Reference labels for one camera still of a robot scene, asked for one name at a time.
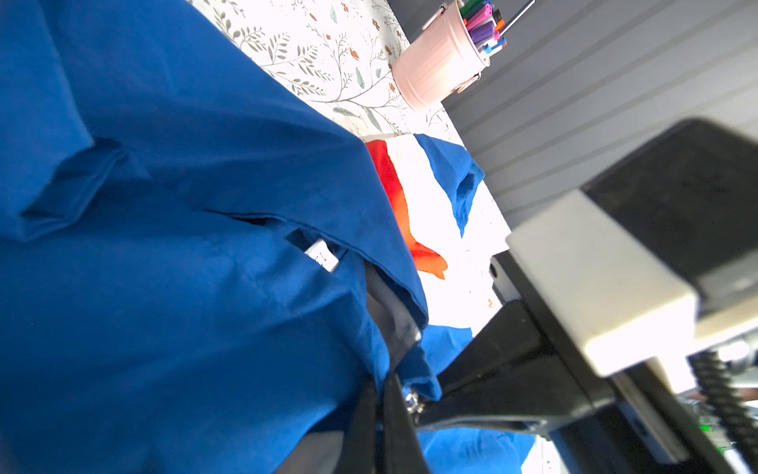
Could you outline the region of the blue red white jacket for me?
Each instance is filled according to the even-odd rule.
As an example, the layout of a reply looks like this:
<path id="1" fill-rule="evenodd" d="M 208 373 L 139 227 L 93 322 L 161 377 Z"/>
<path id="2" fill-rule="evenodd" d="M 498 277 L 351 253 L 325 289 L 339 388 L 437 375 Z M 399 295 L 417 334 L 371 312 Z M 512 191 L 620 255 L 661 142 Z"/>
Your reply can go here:
<path id="1" fill-rule="evenodd" d="M 1 469 L 295 473 L 432 326 L 364 143 L 185 1 L 1 5 Z"/>

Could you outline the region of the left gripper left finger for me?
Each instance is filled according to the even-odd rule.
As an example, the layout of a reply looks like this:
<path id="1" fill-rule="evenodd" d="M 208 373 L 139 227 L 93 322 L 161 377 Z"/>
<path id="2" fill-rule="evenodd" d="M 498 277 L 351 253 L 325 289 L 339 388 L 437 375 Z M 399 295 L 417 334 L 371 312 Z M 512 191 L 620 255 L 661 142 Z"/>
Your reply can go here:
<path id="1" fill-rule="evenodd" d="M 373 474 L 376 472 L 377 393 L 375 383 L 367 380 L 353 411 L 351 425 L 335 474 Z"/>

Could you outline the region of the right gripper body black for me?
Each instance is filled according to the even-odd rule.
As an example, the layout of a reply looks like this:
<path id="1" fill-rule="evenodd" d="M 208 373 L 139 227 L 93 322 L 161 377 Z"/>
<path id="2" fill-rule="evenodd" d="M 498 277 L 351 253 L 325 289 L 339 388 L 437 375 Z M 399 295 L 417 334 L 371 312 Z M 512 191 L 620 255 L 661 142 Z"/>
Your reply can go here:
<path id="1" fill-rule="evenodd" d="M 493 257 L 503 304 L 440 373 L 418 433 L 471 428 L 544 436 L 572 473 L 672 473 L 675 435 L 629 371 L 589 367 L 510 252 Z"/>

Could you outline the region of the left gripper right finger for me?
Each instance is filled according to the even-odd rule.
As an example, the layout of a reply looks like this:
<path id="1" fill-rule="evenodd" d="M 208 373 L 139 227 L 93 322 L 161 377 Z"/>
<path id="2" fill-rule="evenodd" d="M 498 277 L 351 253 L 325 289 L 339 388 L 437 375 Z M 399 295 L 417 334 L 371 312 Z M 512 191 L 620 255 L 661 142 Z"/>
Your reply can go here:
<path id="1" fill-rule="evenodd" d="M 408 412 L 403 387 L 396 373 L 388 375 L 382 405 L 382 472 L 387 474 L 430 474 L 415 425 Z"/>

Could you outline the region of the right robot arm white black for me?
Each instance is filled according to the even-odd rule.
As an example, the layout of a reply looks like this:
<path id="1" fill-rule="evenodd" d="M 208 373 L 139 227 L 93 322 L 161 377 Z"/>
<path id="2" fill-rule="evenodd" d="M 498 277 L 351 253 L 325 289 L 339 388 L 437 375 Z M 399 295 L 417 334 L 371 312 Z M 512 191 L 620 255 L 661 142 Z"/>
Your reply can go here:
<path id="1" fill-rule="evenodd" d="M 420 404 L 420 433 L 546 436 L 572 473 L 728 473 L 679 400 L 697 390 L 756 471 L 732 384 L 757 365 L 754 138 L 677 122 L 516 227 L 492 271 L 503 308 Z"/>

